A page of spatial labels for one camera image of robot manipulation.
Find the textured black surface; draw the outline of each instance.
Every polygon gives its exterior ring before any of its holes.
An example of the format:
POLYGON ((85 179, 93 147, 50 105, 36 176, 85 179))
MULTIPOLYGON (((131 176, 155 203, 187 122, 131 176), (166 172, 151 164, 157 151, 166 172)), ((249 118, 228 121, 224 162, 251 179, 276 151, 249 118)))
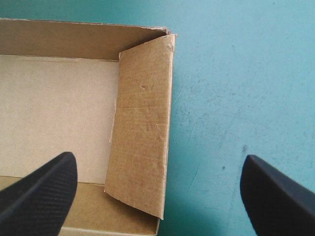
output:
POLYGON ((0 192, 0 236, 57 236, 77 188, 71 152, 0 192))
POLYGON ((241 196, 258 236, 315 236, 315 194, 248 155, 241 196))

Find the cardboard panel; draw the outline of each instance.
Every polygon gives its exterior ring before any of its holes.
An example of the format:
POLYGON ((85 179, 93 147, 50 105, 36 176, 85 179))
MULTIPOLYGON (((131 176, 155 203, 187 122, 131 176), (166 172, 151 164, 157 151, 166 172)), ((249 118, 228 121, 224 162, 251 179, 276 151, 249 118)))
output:
MULTIPOLYGON (((0 190, 18 181, 0 177, 0 190)), ((103 192, 103 186, 78 183, 60 236, 155 235, 158 219, 103 192)))
POLYGON ((117 60, 166 34, 162 27, 0 19, 0 54, 117 60))
POLYGON ((175 35, 120 55, 105 192, 163 218, 175 35))
POLYGON ((80 182, 104 183, 118 62, 0 56, 0 176, 24 177, 64 151, 80 182))

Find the cardboard flap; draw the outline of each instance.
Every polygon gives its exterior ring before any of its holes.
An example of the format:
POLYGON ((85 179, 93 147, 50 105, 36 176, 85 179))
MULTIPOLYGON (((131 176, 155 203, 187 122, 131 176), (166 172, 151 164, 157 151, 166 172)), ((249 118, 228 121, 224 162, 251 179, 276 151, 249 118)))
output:
POLYGON ((175 35, 120 54, 105 192, 163 218, 175 35))

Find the open cardboard box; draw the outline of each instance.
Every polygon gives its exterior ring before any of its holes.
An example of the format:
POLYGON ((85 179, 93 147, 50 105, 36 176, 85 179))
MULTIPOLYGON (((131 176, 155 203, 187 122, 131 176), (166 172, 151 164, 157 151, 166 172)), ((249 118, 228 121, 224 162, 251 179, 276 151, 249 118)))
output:
POLYGON ((156 235, 174 45, 160 27, 0 19, 0 189, 71 151, 60 235, 156 235))

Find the blue-green tabletop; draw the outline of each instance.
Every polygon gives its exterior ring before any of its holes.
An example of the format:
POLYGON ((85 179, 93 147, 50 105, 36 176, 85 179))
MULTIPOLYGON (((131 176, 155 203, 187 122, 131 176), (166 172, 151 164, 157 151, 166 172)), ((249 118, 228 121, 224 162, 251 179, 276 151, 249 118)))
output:
POLYGON ((315 190, 315 1, 0 0, 0 17, 178 34, 159 236, 254 236, 239 191, 249 153, 315 190))

